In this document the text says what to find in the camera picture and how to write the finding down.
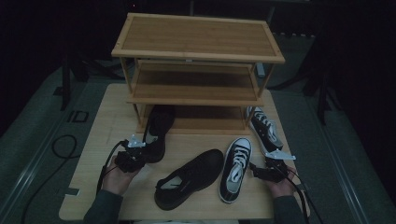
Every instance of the white shoelace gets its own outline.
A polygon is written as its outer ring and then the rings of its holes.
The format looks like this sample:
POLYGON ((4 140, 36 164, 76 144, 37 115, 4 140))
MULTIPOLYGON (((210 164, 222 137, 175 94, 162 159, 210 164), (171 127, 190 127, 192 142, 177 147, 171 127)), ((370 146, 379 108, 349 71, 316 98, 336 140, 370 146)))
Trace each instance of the white shoelace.
POLYGON ((261 121, 265 126, 270 125, 268 128, 269 138, 271 141, 275 142, 277 140, 276 133, 274 131, 274 125, 268 120, 268 118, 261 112, 255 112, 255 117, 261 121))
POLYGON ((233 157, 233 169, 230 172, 231 180, 238 182, 242 177, 243 169, 247 165, 249 150, 243 147, 235 148, 235 155, 233 157))

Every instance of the black loafer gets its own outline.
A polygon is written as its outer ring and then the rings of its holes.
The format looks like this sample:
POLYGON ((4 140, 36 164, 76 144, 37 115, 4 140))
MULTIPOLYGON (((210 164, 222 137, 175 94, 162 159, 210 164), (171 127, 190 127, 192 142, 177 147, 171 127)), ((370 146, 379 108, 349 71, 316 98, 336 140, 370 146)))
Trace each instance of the black loafer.
POLYGON ((209 187, 218 178, 224 162, 223 153, 210 149, 165 179, 158 181, 155 203, 162 210, 172 210, 184 203, 195 191, 209 187))
POLYGON ((173 105, 155 105, 149 116, 143 142, 146 143, 143 156, 146 162, 154 163, 163 159, 165 154, 165 136, 175 121, 173 105))

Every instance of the black and white sneaker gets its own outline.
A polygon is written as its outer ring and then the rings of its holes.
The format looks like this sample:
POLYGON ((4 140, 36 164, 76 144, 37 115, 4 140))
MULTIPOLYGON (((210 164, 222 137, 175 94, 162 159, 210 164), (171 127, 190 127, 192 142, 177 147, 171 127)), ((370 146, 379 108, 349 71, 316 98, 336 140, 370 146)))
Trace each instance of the black and white sneaker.
MULTIPOLYGON (((247 108, 247 116, 250 114, 251 109, 251 106, 247 108)), ((276 123, 268 119, 259 107, 255 108, 249 126, 259 138, 260 147, 264 155, 277 149, 282 150, 283 143, 277 136, 276 123)))
POLYGON ((213 184, 221 172, 223 162, 223 153, 218 149, 210 149, 200 154, 158 181, 154 194, 155 203, 162 210, 177 208, 195 191, 213 184))
POLYGON ((165 136, 175 121, 173 105, 155 105, 149 116, 143 142, 146 143, 143 155, 148 163, 158 162, 165 154, 165 136))
POLYGON ((252 147, 246 138, 237 138, 228 148, 219 186, 223 202, 233 203, 238 197, 251 154, 252 147))

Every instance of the black stand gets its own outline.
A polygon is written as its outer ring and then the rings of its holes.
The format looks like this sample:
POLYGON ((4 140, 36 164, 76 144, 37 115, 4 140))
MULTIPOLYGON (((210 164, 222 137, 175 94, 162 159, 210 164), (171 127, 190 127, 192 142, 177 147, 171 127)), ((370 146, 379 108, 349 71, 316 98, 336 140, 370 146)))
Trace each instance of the black stand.
POLYGON ((99 73, 110 77, 112 79, 124 79, 124 77, 119 77, 114 74, 111 69, 102 66, 97 61, 91 59, 87 55, 82 52, 69 52, 67 51, 62 59, 62 70, 63 70, 63 79, 62 79, 62 107, 61 110, 64 111, 67 108, 67 105, 70 102, 70 70, 73 71, 73 74, 77 81, 86 82, 88 81, 89 75, 86 70, 86 66, 90 66, 97 70, 99 73))

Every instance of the wooden shoe rack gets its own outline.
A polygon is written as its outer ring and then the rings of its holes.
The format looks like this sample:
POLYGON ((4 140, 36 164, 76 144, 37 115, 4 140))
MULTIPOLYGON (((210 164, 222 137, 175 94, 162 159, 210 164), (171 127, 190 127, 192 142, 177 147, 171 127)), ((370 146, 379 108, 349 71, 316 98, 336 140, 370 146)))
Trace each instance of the wooden shoe rack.
POLYGON ((152 106, 163 104, 177 110, 170 133, 248 134, 246 106, 264 106, 274 64, 285 62, 265 21, 135 13, 112 56, 120 57, 139 133, 152 106), (132 78, 126 58, 135 60, 132 78), (256 63, 269 64, 260 86, 256 63))

